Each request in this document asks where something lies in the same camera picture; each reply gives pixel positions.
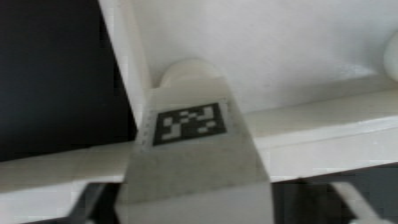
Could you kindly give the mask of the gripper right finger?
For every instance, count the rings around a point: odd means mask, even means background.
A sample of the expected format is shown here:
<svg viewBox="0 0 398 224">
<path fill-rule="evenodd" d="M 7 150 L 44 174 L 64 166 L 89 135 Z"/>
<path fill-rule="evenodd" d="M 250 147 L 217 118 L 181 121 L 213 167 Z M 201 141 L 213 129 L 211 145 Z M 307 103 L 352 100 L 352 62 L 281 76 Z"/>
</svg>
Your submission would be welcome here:
<svg viewBox="0 0 398 224">
<path fill-rule="evenodd" d="M 348 182 L 273 184 L 275 224 L 385 224 Z"/>
</svg>

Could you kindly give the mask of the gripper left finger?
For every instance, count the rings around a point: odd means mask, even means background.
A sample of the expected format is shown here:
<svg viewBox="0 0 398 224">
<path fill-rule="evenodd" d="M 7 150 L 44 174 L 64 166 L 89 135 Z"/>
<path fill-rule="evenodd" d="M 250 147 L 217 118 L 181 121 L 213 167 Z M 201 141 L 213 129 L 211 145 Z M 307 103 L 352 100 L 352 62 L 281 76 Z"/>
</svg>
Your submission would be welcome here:
<svg viewBox="0 0 398 224">
<path fill-rule="evenodd" d="M 67 224 L 119 224 L 115 199 L 121 184 L 89 183 L 67 215 Z"/>
</svg>

